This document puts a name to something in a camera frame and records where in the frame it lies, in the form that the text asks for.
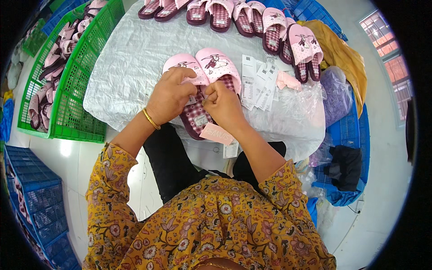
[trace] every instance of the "woman's left hand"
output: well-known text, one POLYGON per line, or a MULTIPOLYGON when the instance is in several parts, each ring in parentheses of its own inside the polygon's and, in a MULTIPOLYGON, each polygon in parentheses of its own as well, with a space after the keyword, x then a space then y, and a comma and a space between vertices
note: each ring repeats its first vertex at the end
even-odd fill
POLYGON ((197 88, 192 83, 181 83, 185 77, 196 78, 191 68, 172 67, 162 74, 147 103, 147 113, 156 125, 162 125, 177 117, 197 88))

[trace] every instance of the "bracelet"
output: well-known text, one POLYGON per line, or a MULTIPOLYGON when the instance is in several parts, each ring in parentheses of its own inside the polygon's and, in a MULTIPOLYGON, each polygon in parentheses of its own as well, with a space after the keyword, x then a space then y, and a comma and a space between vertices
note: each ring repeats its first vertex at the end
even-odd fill
POLYGON ((152 123, 152 125, 155 127, 155 129, 160 130, 161 126, 158 126, 155 124, 155 122, 153 122, 152 118, 150 117, 150 115, 147 113, 146 108, 143 109, 143 113, 146 115, 147 119, 150 121, 150 123, 152 123))

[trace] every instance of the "yellow floral blouse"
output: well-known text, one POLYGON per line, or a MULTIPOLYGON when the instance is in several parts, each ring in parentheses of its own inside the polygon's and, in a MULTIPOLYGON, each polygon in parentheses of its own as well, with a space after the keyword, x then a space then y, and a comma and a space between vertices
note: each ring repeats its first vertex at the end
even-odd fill
POLYGON ((127 175, 137 161, 107 144, 93 168, 83 269, 190 269, 210 257, 245 269, 336 269, 288 161, 260 183, 207 177, 138 221, 127 175))

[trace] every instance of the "gold necklace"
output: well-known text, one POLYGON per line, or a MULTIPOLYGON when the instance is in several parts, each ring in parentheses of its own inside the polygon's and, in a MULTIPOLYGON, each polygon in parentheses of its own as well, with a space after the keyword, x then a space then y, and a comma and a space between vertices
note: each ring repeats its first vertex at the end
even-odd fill
POLYGON ((203 266, 203 265, 216 266, 216 267, 219 267, 219 268, 221 268, 221 269, 223 269, 223 270, 232 270, 231 268, 227 268, 227 267, 225 267, 225 266, 218 265, 218 264, 214 264, 214 263, 211 263, 211 262, 203 262, 203 263, 201 263, 201 264, 197 264, 197 265, 195 265, 195 266, 192 268, 192 270, 196 270, 196 269, 198 269, 200 266, 203 266))

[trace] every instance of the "window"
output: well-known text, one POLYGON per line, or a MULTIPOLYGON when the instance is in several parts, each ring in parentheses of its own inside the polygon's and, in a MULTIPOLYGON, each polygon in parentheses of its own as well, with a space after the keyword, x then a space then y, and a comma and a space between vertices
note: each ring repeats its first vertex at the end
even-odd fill
POLYGON ((405 60, 389 24, 379 11, 360 21, 372 44, 384 62, 393 85, 401 121, 407 118, 407 101, 413 96, 412 84, 405 60))

